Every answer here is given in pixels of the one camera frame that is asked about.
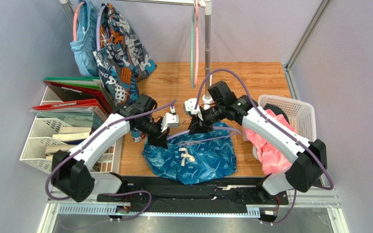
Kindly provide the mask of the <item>blue shark print shorts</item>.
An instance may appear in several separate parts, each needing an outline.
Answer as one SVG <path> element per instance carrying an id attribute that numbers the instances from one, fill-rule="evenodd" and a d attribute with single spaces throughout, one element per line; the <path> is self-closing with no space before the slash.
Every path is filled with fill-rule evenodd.
<path id="1" fill-rule="evenodd" d="M 231 137 L 221 142 L 174 149 L 145 143 L 142 156 L 153 174 L 185 185 L 221 179 L 237 171 L 237 158 Z"/>

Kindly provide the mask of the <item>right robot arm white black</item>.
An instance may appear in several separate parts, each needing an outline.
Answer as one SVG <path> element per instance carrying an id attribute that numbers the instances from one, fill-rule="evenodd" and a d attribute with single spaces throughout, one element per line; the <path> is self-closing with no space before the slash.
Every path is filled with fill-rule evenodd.
<path id="1" fill-rule="evenodd" d="M 192 117 L 190 134 L 208 133 L 224 119 L 254 131 L 275 146 L 291 163 L 287 170 L 267 175 L 259 186 L 268 196 L 295 189 L 307 192 L 326 173 L 326 145 L 311 141 L 291 131 L 258 106 L 249 95 L 237 97 L 224 81 L 209 88 L 215 104 L 209 109 L 199 106 L 196 98 L 184 102 L 184 111 Z"/>

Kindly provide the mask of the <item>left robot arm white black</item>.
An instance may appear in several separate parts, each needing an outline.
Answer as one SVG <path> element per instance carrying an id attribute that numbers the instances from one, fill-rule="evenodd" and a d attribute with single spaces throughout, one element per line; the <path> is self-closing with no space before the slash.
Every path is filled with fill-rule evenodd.
<path id="1" fill-rule="evenodd" d="M 170 102 L 158 107 L 153 98 L 141 94 L 133 103 L 116 106 L 108 119 L 87 139 L 69 151 L 55 153 L 51 173 L 44 186 L 48 197 L 82 202 L 90 195 L 116 194 L 122 185 L 119 175 L 92 176 L 89 170 L 108 148 L 134 129 L 147 136 L 148 144 L 167 149 L 169 130 L 162 129 L 162 120 L 154 122 L 152 113 L 173 105 L 174 102 Z"/>

